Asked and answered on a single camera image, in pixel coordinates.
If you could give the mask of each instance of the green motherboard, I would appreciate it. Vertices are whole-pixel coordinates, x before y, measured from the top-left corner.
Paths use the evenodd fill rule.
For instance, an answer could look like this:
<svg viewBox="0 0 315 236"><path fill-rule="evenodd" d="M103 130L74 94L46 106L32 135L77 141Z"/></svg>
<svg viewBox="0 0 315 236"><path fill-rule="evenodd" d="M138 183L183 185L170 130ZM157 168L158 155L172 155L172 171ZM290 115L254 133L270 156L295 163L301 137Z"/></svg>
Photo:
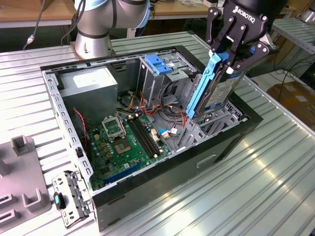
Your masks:
<svg viewBox="0 0 315 236"><path fill-rule="evenodd" d="M119 131L120 128L117 123L111 122L109 126L106 126L107 130L103 125L89 130L88 136L91 140L89 161L94 171L90 181L93 190L100 189L106 184L117 181L171 154L162 140L158 143L153 141L153 135L151 134L153 127L148 118L141 115L137 119L140 121L137 124L143 126L141 129L147 132L159 150L158 156L152 157L148 154L147 147L143 148L140 144L143 135L139 137L139 133L135 134L130 127L130 121L126 119L122 120L126 137L118 138L112 142L110 142L107 134Z"/></svg>

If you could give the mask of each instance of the metal workbench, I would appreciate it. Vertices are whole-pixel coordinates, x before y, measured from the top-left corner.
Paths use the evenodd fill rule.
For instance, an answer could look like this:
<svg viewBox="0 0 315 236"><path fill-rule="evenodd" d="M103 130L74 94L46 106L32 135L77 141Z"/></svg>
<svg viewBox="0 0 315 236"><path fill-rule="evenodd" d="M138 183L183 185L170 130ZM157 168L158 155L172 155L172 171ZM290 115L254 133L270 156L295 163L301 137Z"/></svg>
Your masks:
<svg viewBox="0 0 315 236"><path fill-rule="evenodd" d="M113 40L118 54L180 44L208 62L207 45L186 32ZM74 60L69 46L0 54L0 142L19 134L34 138L51 201L51 179L72 165L38 67ZM249 79L236 93L264 120L222 162L102 233L92 217L66 230L52 203L49 212L3 235L309 235L315 227L314 132Z"/></svg>
<svg viewBox="0 0 315 236"><path fill-rule="evenodd" d="M315 54L315 25L296 18L276 19L272 29L310 54Z"/></svg>

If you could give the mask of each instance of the ram slot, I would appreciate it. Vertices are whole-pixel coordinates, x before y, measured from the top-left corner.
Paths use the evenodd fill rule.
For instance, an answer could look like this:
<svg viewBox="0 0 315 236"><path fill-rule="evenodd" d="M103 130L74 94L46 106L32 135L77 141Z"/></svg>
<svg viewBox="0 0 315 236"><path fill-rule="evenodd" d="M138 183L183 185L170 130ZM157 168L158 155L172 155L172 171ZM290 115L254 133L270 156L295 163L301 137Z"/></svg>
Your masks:
<svg viewBox="0 0 315 236"><path fill-rule="evenodd" d="M141 146L146 151L147 155L150 158L153 158L154 155L159 154L159 150L151 137L148 135L147 131L143 127L142 123L139 120L129 120L128 124L132 131L134 132L137 140L141 144Z"/></svg>

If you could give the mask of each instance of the robotiq logo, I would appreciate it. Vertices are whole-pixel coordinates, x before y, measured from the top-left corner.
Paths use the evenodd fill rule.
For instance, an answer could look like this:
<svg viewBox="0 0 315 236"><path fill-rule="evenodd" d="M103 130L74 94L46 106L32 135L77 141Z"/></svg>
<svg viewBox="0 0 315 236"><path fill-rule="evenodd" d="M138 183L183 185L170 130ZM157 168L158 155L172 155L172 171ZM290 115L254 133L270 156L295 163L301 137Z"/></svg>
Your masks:
<svg viewBox="0 0 315 236"><path fill-rule="evenodd" d="M255 18L251 15L249 15L248 13L246 13L245 11L241 10L238 6L235 6L235 9L232 11L233 13L238 13L241 16L245 17L246 19L248 19L250 22L252 22L254 24L255 22Z"/></svg>

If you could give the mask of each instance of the motherboard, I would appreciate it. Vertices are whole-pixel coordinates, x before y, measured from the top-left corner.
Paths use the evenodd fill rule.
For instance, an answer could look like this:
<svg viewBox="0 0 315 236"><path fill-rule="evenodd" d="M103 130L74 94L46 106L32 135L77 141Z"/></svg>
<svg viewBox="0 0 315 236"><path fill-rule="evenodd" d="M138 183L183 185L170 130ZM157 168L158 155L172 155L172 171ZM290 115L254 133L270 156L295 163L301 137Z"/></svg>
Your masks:
<svg viewBox="0 0 315 236"><path fill-rule="evenodd" d="M103 121L88 131L91 140L89 161L94 174L93 190L117 181L171 154L146 115L129 119L120 117Z"/></svg>

